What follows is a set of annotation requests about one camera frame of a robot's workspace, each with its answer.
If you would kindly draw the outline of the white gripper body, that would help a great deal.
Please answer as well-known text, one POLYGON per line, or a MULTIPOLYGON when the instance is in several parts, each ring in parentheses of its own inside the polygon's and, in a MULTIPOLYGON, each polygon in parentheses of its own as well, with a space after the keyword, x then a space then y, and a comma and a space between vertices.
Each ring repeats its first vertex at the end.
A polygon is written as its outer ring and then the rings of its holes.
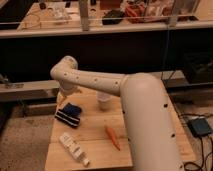
POLYGON ((58 104, 61 104, 68 96, 74 94, 74 93, 78 93, 79 89, 78 88, 74 88, 71 89, 69 91, 65 91, 62 88, 59 89, 58 95, 57 95, 57 99, 56 102, 58 104))

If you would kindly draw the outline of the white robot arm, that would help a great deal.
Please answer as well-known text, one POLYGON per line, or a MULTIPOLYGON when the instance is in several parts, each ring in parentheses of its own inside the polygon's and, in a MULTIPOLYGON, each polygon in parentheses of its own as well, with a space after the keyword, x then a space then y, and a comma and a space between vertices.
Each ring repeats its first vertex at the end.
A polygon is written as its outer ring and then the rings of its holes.
POLYGON ((185 171, 162 81, 148 73, 81 71, 75 58, 62 58, 50 71, 68 96, 77 86, 121 99, 133 171, 185 171))

